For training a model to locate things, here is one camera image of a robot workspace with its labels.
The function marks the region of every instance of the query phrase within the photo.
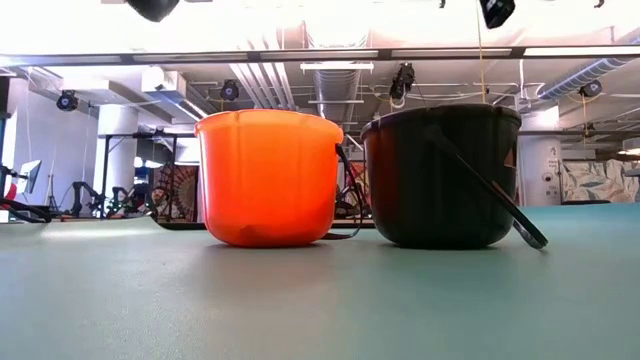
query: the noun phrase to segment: fluorescent light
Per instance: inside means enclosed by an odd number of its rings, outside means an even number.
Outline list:
[[[202,116],[203,119],[209,116],[209,114],[204,112],[204,110],[200,109],[198,106],[196,106],[196,104],[192,103],[191,101],[184,99],[184,102],[186,102],[189,106],[191,106],[193,110],[198,113],[198,115]]]
[[[262,60],[322,60],[322,59],[375,59],[378,50],[306,50],[306,51],[266,51]]]
[[[631,149],[631,150],[620,150],[618,151],[620,155],[640,155],[640,148]]]
[[[22,61],[16,61],[14,57],[0,55],[0,66],[18,66],[24,65]]]
[[[309,100],[309,104],[364,104],[364,100]]]
[[[5,68],[1,68],[1,67],[0,67],[0,77],[2,77],[2,76],[14,77],[14,76],[16,76],[16,75],[17,75],[17,74],[16,74],[16,73],[14,73],[13,71],[11,71],[11,70],[9,70],[9,69],[5,69]]]
[[[159,54],[159,55],[133,55],[134,61],[145,63],[171,62],[233,62],[247,60],[246,52],[208,53],[208,54]]]
[[[576,46],[534,47],[524,51],[524,56],[623,56],[640,55],[640,46]]]
[[[144,162],[144,167],[148,167],[149,169],[157,169],[157,168],[161,168],[162,164],[157,163],[155,161],[147,160]]]
[[[509,56],[511,49],[509,48],[489,48],[482,49],[483,55],[488,56]],[[411,59],[424,57],[451,57],[451,56],[480,56],[479,48],[461,48],[461,49],[407,49],[393,50],[391,57],[394,59]]]
[[[300,64],[301,70],[373,70],[373,63],[342,63],[327,61],[316,64]]]

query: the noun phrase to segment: bucket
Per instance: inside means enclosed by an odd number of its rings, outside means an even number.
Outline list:
[[[397,112],[367,124],[376,228],[398,245],[481,248],[514,224],[535,248],[546,238],[518,210],[517,112],[490,105],[447,105]]]
[[[235,246],[284,247],[327,234],[343,140],[335,123],[242,110],[203,119],[196,136],[204,222],[213,236]]]

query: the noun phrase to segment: monitor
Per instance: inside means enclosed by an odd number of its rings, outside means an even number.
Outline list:
[[[40,165],[42,165],[42,161],[35,160],[25,163],[20,167],[20,177],[16,184],[18,194],[31,194],[33,192],[36,179],[38,178],[38,172],[40,171]]]

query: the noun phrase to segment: bucket rim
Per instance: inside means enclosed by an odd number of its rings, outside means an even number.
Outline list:
[[[211,121],[215,120],[216,117],[220,117],[220,116],[223,116],[223,115],[227,115],[228,116],[230,114],[237,114],[239,116],[239,115],[242,115],[244,113],[252,113],[252,112],[261,112],[261,113],[270,112],[270,113],[281,113],[281,114],[287,114],[287,115],[290,115],[290,114],[293,113],[293,114],[301,115],[301,116],[308,117],[308,118],[315,118],[316,121],[317,120],[322,120],[325,123],[331,124],[335,128],[335,130],[337,130],[336,134],[338,135],[338,138],[339,138],[338,142],[339,143],[341,143],[343,141],[343,139],[344,139],[344,133],[343,133],[342,129],[334,121],[331,121],[329,119],[326,119],[326,118],[323,118],[321,116],[314,115],[314,114],[307,114],[307,113],[301,113],[301,112],[298,112],[298,111],[283,110],[283,109],[240,109],[240,110],[233,110],[233,111],[217,112],[215,114],[211,114],[211,115],[201,119],[200,121],[196,122],[196,124],[194,126],[194,134],[196,136],[198,136],[199,132],[202,130],[201,128],[203,126],[207,125],[207,123],[210,123]]]
[[[372,120],[362,128],[362,131],[360,132],[360,138],[364,141],[366,140],[368,134],[371,133],[373,130],[378,130],[384,127],[394,125],[401,121],[406,121],[406,119],[402,119],[402,115],[407,113],[419,112],[424,110],[432,111],[436,109],[469,109],[469,108],[474,109],[475,111],[484,110],[487,112],[490,111],[491,113],[499,113],[499,115],[501,115],[500,120],[510,121],[516,124],[518,127],[522,126],[522,118],[520,117],[520,114],[517,111],[510,109],[508,107],[495,106],[495,105],[489,105],[489,104],[438,105],[438,106],[433,106],[428,108],[419,107],[419,108],[398,111],[391,114],[387,114],[381,117],[379,120]]]

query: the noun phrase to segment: black handle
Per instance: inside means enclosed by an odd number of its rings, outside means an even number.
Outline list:
[[[513,200],[495,181],[489,181],[480,175],[469,163],[467,163],[458,148],[447,139],[438,125],[429,125],[425,131],[425,136],[438,149],[447,154],[462,168],[467,170],[471,178],[476,181],[489,195],[491,195],[500,205],[502,205],[515,219],[513,227],[520,233],[524,241],[534,249],[542,249],[547,246],[547,238],[533,225],[529,219],[520,211]]]
[[[349,174],[349,179],[351,180],[351,183],[353,184],[353,187],[354,187],[354,191],[356,192],[356,199],[358,201],[358,207],[360,208],[360,223],[358,224],[358,227],[356,228],[356,230],[351,234],[343,235],[343,234],[333,234],[329,232],[321,238],[322,240],[345,240],[345,239],[352,238],[356,236],[360,231],[360,229],[362,228],[362,220],[364,219],[364,203],[362,202],[362,198],[364,196],[360,194],[360,188],[356,183],[356,176],[354,175],[353,170],[351,169],[351,162],[349,161],[347,154],[344,153],[344,150],[342,149],[342,146],[340,146],[340,144],[336,144],[336,153],[340,157],[340,160],[342,160],[342,163],[344,164],[344,171],[346,171],[347,174]]]
[[[26,221],[28,223],[46,224],[51,222],[51,215],[33,206],[25,205],[9,199],[0,199],[0,205],[7,205],[8,209],[6,210],[9,211],[11,215],[15,216],[20,220]],[[20,214],[18,211],[28,211],[32,214],[37,215],[40,219],[34,219],[28,216],[24,216]]]

